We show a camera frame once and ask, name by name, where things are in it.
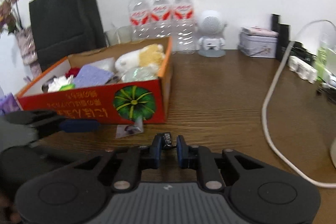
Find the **white tissue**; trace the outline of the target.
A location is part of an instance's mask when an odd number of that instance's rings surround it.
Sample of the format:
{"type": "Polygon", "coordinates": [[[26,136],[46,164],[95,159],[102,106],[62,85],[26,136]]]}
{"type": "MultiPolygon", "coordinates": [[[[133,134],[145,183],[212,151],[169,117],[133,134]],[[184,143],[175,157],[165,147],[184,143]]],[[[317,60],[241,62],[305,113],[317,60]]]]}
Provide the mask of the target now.
{"type": "Polygon", "coordinates": [[[53,93],[53,92],[59,92],[59,89],[63,85],[68,85],[68,84],[74,84],[74,77],[71,76],[69,78],[65,76],[61,77],[56,77],[53,79],[52,83],[49,84],[48,92],[53,93]]]}

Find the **green yellow snack packet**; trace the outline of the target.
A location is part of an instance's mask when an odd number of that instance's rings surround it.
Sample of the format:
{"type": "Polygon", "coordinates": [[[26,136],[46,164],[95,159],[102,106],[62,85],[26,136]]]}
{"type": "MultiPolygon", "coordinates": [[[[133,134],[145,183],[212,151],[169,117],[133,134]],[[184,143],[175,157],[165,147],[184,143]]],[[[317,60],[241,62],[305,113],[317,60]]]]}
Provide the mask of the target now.
{"type": "Polygon", "coordinates": [[[63,85],[59,91],[66,91],[66,90],[71,90],[75,88],[75,84],[68,84],[68,85],[63,85]]]}

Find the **small clear zip bag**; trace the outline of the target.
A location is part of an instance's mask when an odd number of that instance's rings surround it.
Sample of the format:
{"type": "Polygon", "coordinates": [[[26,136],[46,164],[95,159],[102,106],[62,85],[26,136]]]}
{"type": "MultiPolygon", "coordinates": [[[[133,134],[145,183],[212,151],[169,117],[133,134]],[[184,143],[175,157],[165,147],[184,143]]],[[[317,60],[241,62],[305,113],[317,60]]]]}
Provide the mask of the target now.
{"type": "Polygon", "coordinates": [[[133,124],[120,124],[116,129],[116,139],[143,133],[143,119],[139,117],[133,124]]]}

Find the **purple cloth pouch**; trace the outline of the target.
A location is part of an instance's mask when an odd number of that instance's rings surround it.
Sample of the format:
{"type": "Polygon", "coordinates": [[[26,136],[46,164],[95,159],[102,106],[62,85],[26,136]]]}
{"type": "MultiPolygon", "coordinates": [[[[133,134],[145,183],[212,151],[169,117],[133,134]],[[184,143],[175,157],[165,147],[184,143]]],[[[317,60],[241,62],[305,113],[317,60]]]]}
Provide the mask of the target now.
{"type": "Polygon", "coordinates": [[[102,86],[111,80],[113,76],[113,72],[106,71],[92,65],[84,65],[78,72],[77,76],[73,79],[72,83],[77,89],[102,86]]]}

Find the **red artificial rose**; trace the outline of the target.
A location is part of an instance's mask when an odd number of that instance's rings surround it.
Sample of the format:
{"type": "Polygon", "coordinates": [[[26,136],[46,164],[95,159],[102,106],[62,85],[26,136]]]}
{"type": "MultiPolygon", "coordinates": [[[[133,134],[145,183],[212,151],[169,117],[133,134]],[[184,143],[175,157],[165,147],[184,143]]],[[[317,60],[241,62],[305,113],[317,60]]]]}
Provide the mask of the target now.
{"type": "Polygon", "coordinates": [[[65,77],[69,78],[71,76],[76,77],[80,72],[80,68],[71,68],[66,74],[65,77]]]}

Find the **iridescent plastic bag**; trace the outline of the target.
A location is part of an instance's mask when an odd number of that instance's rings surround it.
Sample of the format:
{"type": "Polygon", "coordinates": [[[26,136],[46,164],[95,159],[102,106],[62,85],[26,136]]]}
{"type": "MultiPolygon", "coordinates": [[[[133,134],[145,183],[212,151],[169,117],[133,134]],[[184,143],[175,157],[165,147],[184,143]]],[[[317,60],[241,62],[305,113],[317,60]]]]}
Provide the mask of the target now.
{"type": "Polygon", "coordinates": [[[121,80],[124,83],[150,81],[155,79],[157,79],[157,71],[151,67],[132,68],[121,77],[121,80]]]}

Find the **yellow white plush toy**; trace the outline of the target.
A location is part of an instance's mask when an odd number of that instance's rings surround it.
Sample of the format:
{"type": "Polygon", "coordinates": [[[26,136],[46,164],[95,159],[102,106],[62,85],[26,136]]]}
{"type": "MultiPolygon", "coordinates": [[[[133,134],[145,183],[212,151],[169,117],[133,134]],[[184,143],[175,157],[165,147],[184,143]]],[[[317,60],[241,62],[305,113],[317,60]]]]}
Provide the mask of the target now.
{"type": "Polygon", "coordinates": [[[155,74],[158,73],[165,53],[161,44],[151,44],[121,55],[115,62],[114,66],[118,73],[126,73],[133,68],[150,68],[155,74]]]}

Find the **translucent cotton swab box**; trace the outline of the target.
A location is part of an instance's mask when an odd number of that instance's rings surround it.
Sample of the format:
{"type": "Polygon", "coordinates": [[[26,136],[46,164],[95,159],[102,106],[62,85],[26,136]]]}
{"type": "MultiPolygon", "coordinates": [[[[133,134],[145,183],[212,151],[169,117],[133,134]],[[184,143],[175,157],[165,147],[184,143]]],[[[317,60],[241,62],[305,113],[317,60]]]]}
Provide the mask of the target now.
{"type": "Polygon", "coordinates": [[[106,59],[92,62],[90,63],[90,65],[99,69],[103,69],[105,71],[114,72],[115,58],[109,57],[106,59]]]}

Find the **purple tissue pack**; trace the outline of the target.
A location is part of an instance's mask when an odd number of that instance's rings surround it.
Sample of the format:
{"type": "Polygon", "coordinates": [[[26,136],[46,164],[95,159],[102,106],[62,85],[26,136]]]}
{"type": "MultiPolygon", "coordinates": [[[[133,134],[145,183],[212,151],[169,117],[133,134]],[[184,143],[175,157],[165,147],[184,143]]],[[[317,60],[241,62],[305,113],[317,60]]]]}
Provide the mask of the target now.
{"type": "Polygon", "coordinates": [[[21,107],[12,93],[1,96],[0,116],[21,110],[21,107]]]}

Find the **glass cup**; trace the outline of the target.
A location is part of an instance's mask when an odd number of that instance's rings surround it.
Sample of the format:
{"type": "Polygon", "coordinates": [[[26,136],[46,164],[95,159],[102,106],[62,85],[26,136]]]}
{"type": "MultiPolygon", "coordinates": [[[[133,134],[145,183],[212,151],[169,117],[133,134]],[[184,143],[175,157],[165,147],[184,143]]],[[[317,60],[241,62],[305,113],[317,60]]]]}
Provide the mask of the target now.
{"type": "Polygon", "coordinates": [[[131,26],[113,27],[111,30],[104,32],[104,35],[108,47],[132,41],[131,26]]]}

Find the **left water bottle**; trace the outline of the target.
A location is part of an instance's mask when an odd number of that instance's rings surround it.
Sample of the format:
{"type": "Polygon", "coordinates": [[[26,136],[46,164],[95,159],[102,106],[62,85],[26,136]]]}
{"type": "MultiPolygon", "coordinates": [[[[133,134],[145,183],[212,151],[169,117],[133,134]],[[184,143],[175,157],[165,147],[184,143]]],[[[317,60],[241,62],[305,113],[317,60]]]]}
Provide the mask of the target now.
{"type": "Polygon", "coordinates": [[[147,39],[150,36],[150,6],[147,0],[130,0],[129,20],[133,41],[147,39]]]}

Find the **right water bottle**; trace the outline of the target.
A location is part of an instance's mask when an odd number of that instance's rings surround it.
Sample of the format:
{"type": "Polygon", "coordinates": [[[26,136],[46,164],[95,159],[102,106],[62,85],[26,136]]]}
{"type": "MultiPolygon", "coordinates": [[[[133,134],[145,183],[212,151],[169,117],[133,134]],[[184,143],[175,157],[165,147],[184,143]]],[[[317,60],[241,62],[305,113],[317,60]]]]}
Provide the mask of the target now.
{"type": "Polygon", "coordinates": [[[194,4],[192,0],[173,0],[173,51],[190,55],[196,51],[194,42],[194,4]]]}

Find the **white astronaut speaker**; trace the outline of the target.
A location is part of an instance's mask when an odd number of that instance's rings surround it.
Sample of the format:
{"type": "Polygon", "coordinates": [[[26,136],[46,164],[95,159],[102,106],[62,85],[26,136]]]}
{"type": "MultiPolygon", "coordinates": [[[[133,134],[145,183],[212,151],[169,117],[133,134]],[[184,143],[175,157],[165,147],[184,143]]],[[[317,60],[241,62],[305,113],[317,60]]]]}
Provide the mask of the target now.
{"type": "Polygon", "coordinates": [[[227,24],[222,14],[215,10],[205,10],[197,18],[198,54],[203,57],[218,58],[226,55],[224,30],[227,24]]]}

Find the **black box pair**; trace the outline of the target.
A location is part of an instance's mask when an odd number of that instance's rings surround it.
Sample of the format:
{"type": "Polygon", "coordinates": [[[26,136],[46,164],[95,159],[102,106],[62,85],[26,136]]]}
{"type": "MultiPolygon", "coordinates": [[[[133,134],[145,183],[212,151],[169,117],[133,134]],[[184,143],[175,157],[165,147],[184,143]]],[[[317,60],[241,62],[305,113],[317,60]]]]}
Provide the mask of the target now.
{"type": "Polygon", "coordinates": [[[281,61],[289,44],[290,25],[280,23],[280,15],[272,14],[271,30],[278,33],[276,44],[276,60],[281,61]]]}

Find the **green spray bottle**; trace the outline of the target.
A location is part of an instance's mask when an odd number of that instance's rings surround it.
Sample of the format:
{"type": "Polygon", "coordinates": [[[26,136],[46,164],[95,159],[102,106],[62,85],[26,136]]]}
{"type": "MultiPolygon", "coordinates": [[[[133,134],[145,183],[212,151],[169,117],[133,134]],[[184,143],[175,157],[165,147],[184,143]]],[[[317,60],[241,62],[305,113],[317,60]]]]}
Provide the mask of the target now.
{"type": "Polygon", "coordinates": [[[327,51],[333,51],[334,47],[328,44],[328,35],[322,34],[319,48],[317,51],[317,58],[315,60],[315,69],[317,70],[317,76],[320,80],[325,81],[329,77],[329,74],[325,72],[327,62],[327,51]]]}

